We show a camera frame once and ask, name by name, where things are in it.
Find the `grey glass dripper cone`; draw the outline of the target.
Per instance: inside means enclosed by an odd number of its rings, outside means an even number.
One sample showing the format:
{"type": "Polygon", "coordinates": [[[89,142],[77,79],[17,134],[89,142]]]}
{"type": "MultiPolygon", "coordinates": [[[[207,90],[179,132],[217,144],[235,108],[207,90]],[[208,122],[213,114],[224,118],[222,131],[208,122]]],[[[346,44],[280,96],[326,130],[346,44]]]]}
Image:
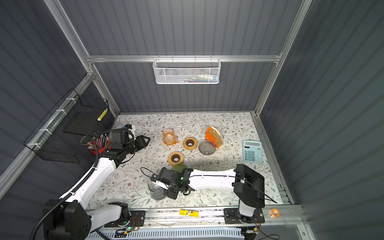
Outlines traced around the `grey glass dripper cone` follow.
{"type": "Polygon", "coordinates": [[[199,143],[198,149],[204,156],[210,156],[215,153],[217,147],[216,144],[209,140],[204,140],[199,143]]]}

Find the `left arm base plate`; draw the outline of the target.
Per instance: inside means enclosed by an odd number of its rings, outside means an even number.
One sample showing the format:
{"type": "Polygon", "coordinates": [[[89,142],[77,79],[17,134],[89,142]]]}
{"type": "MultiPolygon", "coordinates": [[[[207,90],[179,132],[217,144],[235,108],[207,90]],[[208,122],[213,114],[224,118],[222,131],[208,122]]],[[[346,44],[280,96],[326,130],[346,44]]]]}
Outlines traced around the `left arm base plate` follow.
{"type": "Polygon", "coordinates": [[[145,223],[146,211],[130,211],[128,220],[118,220],[104,225],[105,228],[142,227],[145,223]]]}

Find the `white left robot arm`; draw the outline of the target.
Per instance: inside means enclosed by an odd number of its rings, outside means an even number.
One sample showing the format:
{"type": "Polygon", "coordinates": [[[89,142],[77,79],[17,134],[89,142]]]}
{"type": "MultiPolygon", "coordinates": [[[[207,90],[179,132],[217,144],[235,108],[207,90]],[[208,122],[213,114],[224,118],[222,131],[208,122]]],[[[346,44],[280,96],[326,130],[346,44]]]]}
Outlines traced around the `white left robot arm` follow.
{"type": "Polygon", "coordinates": [[[125,203],[112,202],[104,208],[88,211],[91,197],[105,179],[124,163],[126,156],[146,148],[150,138],[135,136],[135,127],[125,125],[109,130],[110,141],[95,150],[96,160],[87,173],[58,200],[50,200],[43,209],[43,217],[33,229],[30,239],[35,239],[40,227],[46,240],[84,240],[90,233],[104,225],[117,222],[125,226],[132,223],[129,207],[125,203]]]}

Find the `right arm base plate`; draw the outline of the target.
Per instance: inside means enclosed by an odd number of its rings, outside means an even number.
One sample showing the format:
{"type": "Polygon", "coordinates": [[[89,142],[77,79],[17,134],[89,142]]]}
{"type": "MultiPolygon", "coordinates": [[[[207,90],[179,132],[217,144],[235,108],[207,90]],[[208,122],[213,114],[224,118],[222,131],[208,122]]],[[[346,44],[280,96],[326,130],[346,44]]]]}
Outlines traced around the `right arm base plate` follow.
{"type": "Polygon", "coordinates": [[[263,224],[265,217],[262,209],[256,208],[252,217],[240,215],[238,208],[225,208],[224,217],[226,224],[263,224]]]}

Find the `wooden dripper ring base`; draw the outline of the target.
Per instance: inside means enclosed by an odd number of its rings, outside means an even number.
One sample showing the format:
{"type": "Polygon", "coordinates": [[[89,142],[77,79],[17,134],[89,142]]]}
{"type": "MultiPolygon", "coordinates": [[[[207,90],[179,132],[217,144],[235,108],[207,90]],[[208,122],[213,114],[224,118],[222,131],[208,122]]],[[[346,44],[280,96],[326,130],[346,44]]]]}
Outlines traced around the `wooden dripper ring base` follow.
{"type": "Polygon", "coordinates": [[[196,147],[198,146],[198,141],[196,138],[194,137],[189,137],[189,138],[186,138],[184,141],[183,141],[183,147],[186,149],[186,150],[194,150],[196,147]]]}

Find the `clear grey glass carafe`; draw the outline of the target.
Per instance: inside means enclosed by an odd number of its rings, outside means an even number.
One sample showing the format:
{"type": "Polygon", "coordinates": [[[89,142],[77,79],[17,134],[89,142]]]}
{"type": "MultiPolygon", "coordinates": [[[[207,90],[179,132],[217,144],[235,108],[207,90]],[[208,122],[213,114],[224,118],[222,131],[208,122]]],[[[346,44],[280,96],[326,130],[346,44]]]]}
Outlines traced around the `clear grey glass carafe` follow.
{"type": "Polygon", "coordinates": [[[148,185],[148,189],[150,191],[150,195],[151,195],[152,199],[154,199],[155,201],[161,201],[166,197],[165,196],[165,189],[158,186],[156,183],[148,181],[147,185],[148,185]]]}

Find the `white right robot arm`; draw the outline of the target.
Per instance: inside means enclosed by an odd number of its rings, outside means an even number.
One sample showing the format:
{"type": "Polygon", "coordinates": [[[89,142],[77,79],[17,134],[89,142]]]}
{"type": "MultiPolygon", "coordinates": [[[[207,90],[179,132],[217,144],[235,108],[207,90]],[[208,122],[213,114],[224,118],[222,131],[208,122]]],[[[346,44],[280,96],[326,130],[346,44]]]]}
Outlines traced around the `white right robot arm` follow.
{"type": "Polygon", "coordinates": [[[165,196],[177,199],[196,190],[215,189],[233,192],[239,198],[238,211],[234,216],[242,223],[254,219],[255,210],[265,207],[269,196],[265,193],[265,178],[244,164],[227,171],[200,171],[183,169],[180,173],[162,168],[151,175],[151,181],[165,190],[165,196]]]}

